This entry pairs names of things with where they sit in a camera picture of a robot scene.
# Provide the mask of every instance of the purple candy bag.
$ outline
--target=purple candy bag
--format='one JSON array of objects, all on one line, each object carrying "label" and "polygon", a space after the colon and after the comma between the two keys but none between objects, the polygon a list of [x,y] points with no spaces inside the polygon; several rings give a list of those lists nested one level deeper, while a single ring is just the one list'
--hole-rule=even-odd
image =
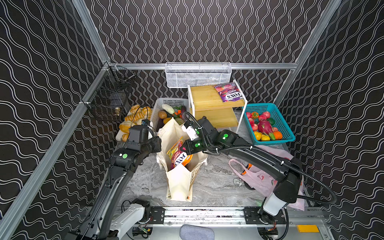
[{"label": "purple candy bag", "polygon": [[223,83],[215,86],[223,102],[237,101],[243,98],[235,83]]}]

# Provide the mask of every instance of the black patterned wallpaper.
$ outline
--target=black patterned wallpaper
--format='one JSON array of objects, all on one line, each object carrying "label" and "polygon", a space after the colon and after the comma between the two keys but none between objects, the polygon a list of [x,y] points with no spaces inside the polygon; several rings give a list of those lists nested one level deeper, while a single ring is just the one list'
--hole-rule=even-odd
[{"label": "black patterned wallpaper", "polygon": [[102,63],[70,0],[0,0],[0,218]]},{"label": "black patterned wallpaper", "polygon": [[[233,70],[249,103],[272,103],[283,85],[289,70]],[[188,98],[186,88],[167,87],[163,70],[138,71],[128,101],[131,106],[153,107],[158,98]]]},{"label": "black patterned wallpaper", "polygon": [[383,62],[384,1],[343,0],[280,107],[337,240],[384,239]]},{"label": "black patterned wallpaper", "polygon": [[327,0],[85,0],[115,63],[292,63]]},{"label": "black patterned wallpaper", "polygon": [[77,228],[98,195],[117,131],[117,122],[84,115],[12,239],[64,239]]}]

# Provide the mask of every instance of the gray marble surface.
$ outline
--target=gray marble surface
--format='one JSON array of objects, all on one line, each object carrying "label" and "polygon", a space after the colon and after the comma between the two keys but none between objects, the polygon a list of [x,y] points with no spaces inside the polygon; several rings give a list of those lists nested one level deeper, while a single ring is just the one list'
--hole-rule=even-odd
[{"label": "gray marble surface", "polygon": [[[235,112],[239,119],[241,111]],[[238,134],[249,142],[251,138],[242,122]],[[271,146],[284,149],[286,146]],[[255,190],[248,190],[244,185],[235,186],[233,179],[237,176],[229,167],[229,157],[225,155],[208,156],[208,165],[201,166],[193,184],[192,202],[166,200],[167,179],[164,169],[160,169],[156,162],[156,154],[151,154],[144,160],[143,165],[137,168],[133,178],[127,184],[119,205],[128,199],[140,198],[147,200],[152,206],[195,206],[195,207],[222,207],[222,206],[260,206],[264,197]],[[233,166],[238,172],[242,168],[237,164]]]}]

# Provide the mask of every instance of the snack bag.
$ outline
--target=snack bag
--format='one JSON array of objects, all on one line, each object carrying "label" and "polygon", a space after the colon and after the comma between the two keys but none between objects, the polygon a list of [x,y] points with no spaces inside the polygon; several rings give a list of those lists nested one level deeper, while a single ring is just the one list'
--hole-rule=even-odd
[{"label": "snack bag", "polygon": [[237,101],[243,98],[235,83],[223,83],[215,86],[223,102]]},{"label": "snack bag", "polygon": [[187,165],[192,159],[193,154],[187,155],[186,152],[180,150],[182,145],[183,137],[181,137],[167,152],[167,155],[172,162],[171,169],[175,168],[180,163],[185,167],[185,165]]}]

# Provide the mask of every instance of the white plastic basket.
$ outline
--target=white plastic basket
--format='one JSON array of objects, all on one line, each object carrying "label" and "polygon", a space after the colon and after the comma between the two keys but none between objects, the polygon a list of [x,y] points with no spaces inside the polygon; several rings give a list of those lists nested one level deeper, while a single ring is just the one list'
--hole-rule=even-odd
[{"label": "white plastic basket", "polygon": [[158,98],[155,102],[155,105],[152,110],[152,116],[150,121],[153,123],[153,130],[156,131],[157,123],[159,121],[159,111],[162,110],[161,105],[168,104],[171,107],[179,107],[181,105],[186,106],[187,111],[189,112],[189,102],[186,98]]},{"label": "white plastic basket", "polygon": [[229,83],[232,74],[230,63],[166,63],[167,86],[187,88]]}]

